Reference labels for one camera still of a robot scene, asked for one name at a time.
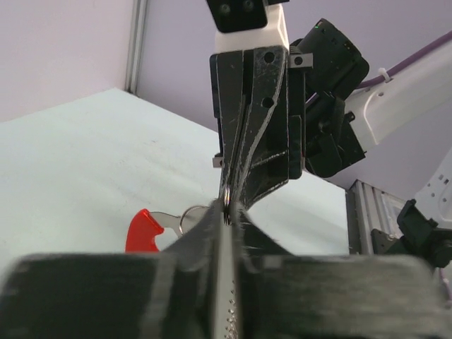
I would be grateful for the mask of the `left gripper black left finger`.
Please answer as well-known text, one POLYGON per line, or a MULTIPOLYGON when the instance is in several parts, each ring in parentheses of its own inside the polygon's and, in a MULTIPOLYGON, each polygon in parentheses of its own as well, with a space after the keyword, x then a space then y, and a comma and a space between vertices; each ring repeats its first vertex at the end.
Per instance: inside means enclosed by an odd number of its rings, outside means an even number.
POLYGON ((221 207, 153 254, 33 254, 1 289, 2 338, 213 338, 221 207))

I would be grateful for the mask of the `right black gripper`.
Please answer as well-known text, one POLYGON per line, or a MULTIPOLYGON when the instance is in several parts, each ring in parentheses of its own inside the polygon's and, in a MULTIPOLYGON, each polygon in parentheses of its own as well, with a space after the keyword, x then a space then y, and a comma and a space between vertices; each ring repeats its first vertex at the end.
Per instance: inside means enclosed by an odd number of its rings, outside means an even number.
POLYGON ((281 46, 254 49, 250 61, 245 94, 246 52, 210 57, 220 192, 230 193, 231 209, 250 209, 289 179, 299 179, 304 167, 305 71, 289 69, 287 87, 288 51, 281 46))

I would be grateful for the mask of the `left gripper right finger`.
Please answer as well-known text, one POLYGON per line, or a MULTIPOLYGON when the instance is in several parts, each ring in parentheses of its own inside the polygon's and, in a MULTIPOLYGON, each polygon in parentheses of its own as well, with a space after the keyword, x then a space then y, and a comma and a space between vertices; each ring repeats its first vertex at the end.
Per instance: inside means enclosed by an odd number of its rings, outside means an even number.
POLYGON ((238 338, 450 338, 451 313, 411 256, 295 256, 231 207, 238 338))

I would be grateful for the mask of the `silver red keyring holder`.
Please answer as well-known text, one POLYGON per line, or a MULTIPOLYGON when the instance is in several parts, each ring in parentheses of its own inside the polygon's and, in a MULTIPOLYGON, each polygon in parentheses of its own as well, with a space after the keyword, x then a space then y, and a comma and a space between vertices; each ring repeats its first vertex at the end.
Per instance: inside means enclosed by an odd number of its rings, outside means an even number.
POLYGON ((239 338, 230 188, 181 215, 140 210, 126 237, 130 254, 153 254, 155 278, 141 338, 239 338))

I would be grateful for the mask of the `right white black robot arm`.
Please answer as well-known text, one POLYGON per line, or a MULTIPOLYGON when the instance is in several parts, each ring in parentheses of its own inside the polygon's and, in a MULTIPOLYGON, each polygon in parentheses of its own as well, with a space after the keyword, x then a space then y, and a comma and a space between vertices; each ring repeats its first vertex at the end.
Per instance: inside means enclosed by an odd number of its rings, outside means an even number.
POLYGON ((377 78, 330 21, 288 42, 285 21, 218 33, 210 57, 227 224, 250 237, 247 209, 304 170, 329 178, 451 98, 451 35, 377 78))

